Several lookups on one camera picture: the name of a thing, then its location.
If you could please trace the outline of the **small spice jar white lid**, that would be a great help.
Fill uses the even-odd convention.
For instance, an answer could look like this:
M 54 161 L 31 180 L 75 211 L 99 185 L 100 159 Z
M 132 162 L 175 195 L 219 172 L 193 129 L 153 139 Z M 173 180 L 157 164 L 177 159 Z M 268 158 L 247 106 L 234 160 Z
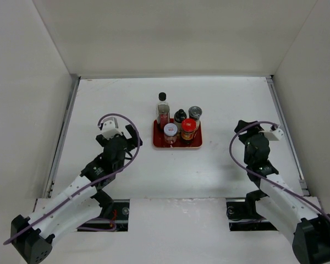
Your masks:
M 178 127 L 174 123 L 168 123 L 163 128 L 164 140 L 171 145 L 177 140 Z

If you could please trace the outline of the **dark sauce bottle black cap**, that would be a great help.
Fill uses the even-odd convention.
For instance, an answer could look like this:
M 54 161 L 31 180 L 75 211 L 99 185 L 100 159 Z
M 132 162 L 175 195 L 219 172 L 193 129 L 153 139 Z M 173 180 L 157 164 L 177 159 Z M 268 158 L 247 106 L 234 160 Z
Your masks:
M 159 103 L 156 105 L 157 124 L 163 130 L 170 122 L 170 106 L 167 102 L 167 95 L 165 92 L 158 94 Z

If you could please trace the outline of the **small black dome cap bottle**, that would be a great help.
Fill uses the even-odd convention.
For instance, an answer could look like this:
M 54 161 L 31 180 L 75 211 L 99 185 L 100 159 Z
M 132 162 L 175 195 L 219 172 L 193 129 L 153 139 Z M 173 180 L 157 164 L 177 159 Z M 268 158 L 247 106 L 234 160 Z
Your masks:
M 178 131 L 181 131 L 182 121 L 187 118 L 186 112 L 183 109 L 179 109 L 174 114 L 174 124 L 177 126 Z

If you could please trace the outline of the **red lid chili jar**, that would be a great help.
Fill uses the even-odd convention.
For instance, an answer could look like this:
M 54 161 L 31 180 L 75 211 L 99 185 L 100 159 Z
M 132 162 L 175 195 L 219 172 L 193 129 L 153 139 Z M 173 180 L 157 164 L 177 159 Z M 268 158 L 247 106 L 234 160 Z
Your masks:
M 196 122 L 191 118 L 186 118 L 181 123 L 181 139 L 189 144 L 193 141 L 196 131 Z

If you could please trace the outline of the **clear lid salt grinder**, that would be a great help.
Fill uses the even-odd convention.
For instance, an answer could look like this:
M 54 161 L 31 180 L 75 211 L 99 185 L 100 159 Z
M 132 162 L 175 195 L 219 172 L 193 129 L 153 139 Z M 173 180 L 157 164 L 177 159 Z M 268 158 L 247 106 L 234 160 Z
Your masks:
M 195 122 L 200 120 L 202 116 L 202 109 L 199 106 L 191 106 L 188 110 L 189 118 L 193 119 Z

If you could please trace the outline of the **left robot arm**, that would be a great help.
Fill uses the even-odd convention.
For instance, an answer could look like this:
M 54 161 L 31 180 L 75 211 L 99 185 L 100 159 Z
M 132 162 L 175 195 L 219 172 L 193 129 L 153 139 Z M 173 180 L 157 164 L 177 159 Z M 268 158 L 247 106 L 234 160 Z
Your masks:
M 27 217 L 19 214 L 11 221 L 7 242 L 26 263 L 41 263 L 62 236 L 89 220 L 111 216 L 113 199 L 103 188 L 134 160 L 131 151 L 142 145 L 137 130 L 131 124 L 125 128 L 130 138 L 112 121 L 105 122 L 96 136 L 103 151 L 45 207 Z

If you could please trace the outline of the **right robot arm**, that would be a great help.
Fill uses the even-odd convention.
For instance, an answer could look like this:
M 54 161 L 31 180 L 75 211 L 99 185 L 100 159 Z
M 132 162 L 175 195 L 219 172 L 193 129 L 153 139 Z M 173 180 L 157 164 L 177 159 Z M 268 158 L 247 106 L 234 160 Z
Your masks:
M 244 144 L 244 169 L 257 186 L 247 194 L 245 213 L 252 218 L 268 220 L 290 242 L 299 263 L 330 262 L 330 214 L 303 196 L 295 193 L 269 161 L 270 141 L 279 141 L 284 132 L 269 122 L 270 130 L 262 128 L 262 121 L 238 121 L 234 139 Z

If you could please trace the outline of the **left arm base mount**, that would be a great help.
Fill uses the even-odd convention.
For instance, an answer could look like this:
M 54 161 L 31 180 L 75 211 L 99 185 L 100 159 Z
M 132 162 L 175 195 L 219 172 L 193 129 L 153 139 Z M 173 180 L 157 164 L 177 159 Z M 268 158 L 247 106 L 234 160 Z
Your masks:
M 130 215 L 130 200 L 113 200 L 92 218 L 77 228 L 78 232 L 127 232 Z

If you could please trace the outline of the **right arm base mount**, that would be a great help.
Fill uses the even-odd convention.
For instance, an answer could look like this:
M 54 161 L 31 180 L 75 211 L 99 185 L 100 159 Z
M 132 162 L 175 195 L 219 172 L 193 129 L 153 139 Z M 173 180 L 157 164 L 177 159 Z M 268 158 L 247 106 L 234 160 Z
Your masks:
M 245 198 L 226 199 L 226 214 L 231 232 L 277 231 L 276 227 L 256 212 L 255 202 L 266 197 L 261 190 Z

